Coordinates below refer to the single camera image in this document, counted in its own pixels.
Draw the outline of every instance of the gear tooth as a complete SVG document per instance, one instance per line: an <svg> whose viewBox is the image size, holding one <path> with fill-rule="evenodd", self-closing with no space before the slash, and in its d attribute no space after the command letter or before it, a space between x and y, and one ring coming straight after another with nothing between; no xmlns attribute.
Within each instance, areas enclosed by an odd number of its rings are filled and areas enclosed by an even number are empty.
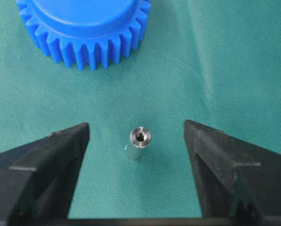
<svg viewBox="0 0 281 226"><path fill-rule="evenodd" d="M101 41L99 43L99 61L104 68L109 64L109 45L107 41Z"/></svg>
<svg viewBox="0 0 281 226"><path fill-rule="evenodd" d="M97 58L96 58L96 49L97 44L91 43L87 44L87 51L88 51L88 58L89 58L89 65L90 68L94 71L97 67Z"/></svg>
<svg viewBox="0 0 281 226"><path fill-rule="evenodd" d="M136 21L139 22L139 24L141 25L139 39L142 40L144 39L145 30L148 24L148 15L145 14L143 11L140 11L136 17Z"/></svg>
<svg viewBox="0 0 281 226"><path fill-rule="evenodd" d="M121 53L125 57L130 56L131 52L131 43L132 43L132 33L129 29L125 30L122 34L120 34L121 41Z"/></svg>
<svg viewBox="0 0 281 226"><path fill-rule="evenodd" d="M35 35L35 32L38 29L39 25L37 24L35 19L33 17L31 17L29 20L27 20L25 23L25 27L26 27L29 35L31 36L34 44L36 45L36 47L39 48L40 46L39 46L38 40Z"/></svg>
<svg viewBox="0 0 281 226"><path fill-rule="evenodd" d="M22 10L27 7L27 3L25 0L16 0L16 4L19 7L19 10Z"/></svg>
<svg viewBox="0 0 281 226"><path fill-rule="evenodd" d="M83 70L85 64L88 62L88 51L85 44L81 42L73 43L73 50L75 53L75 59L79 70Z"/></svg>
<svg viewBox="0 0 281 226"><path fill-rule="evenodd" d="M129 30L132 33L131 47L132 49L137 49L141 32L141 25L135 20L130 24Z"/></svg>
<svg viewBox="0 0 281 226"><path fill-rule="evenodd" d="M32 16L28 13L27 9L24 8L20 11L20 16L24 23L26 23Z"/></svg>
<svg viewBox="0 0 281 226"><path fill-rule="evenodd" d="M119 36L113 37L109 41L109 58L116 64L120 63L121 40Z"/></svg>
<svg viewBox="0 0 281 226"><path fill-rule="evenodd" d="M48 45L47 45L47 42L46 42L46 39L47 39L47 36L48 36L47 31L45 31L45 29L42 26L39 26L37 28L37 30L35 31L35 36L36 36L36 39L38 41L38 44L39 44L43 54L45 56L49 56L50 51L49 51L49 48L48 48Z"/></svg>
<svg viewBox="0 0 281 226"><path fill-rule="evenodd" d="M66 67L71 67L75 61L73 44L65 39L60 40L60 51Z"/></svg>
<svg viewBox="0 0 281 226"><path fill-rule="evenodd" d="M49 48L49 51L51 53L52 59L56 62L59 63L62 60L62 54L60 51L60 40L54 36L53 34L48 34L47 37L47 45Z"/></svg>
<svg viewBox="0 0 281 226"><path fill-rule="evenodd" d="M150 0L141 0L140 10L145 14L149 15L151 11L151 1Z"/></svg>

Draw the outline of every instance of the green fabric background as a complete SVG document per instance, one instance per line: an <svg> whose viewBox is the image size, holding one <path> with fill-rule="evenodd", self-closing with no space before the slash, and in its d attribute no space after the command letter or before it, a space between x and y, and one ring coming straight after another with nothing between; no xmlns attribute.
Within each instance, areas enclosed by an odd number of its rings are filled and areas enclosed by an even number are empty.
<svg viewBox="0 0 281 226"><path fill-rule="evenodd" d="M0 0L0 153L91 125L70 217L199 217L185 119L281 153L281 0L152 0L139 49L94 72L44 57ZM129 161L140 125L153 140Z"/></svg>

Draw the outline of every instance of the metal cylinder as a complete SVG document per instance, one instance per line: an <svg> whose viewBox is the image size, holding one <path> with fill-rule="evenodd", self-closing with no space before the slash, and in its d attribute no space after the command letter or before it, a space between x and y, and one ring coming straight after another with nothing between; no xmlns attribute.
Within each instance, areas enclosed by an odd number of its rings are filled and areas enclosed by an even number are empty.
<svg viewBox="0 0 281 226"><path fill-rule="evenodd" d="M150 131L145 127L137 127L130 133L130 139L125 147L129 159L139 159L152 139Z"/></svg>

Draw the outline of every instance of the blue gear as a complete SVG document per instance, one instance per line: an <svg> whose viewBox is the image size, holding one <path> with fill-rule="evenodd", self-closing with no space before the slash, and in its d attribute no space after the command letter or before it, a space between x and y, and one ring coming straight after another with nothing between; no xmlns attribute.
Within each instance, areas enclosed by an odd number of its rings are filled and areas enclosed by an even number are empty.
<svg viewBox="0 0 281 226"><path fill-rule="evenodd" d="M129 57L144 38L151 0L16 0L20 15L44 55L80 70L108 67Z"/></svg>

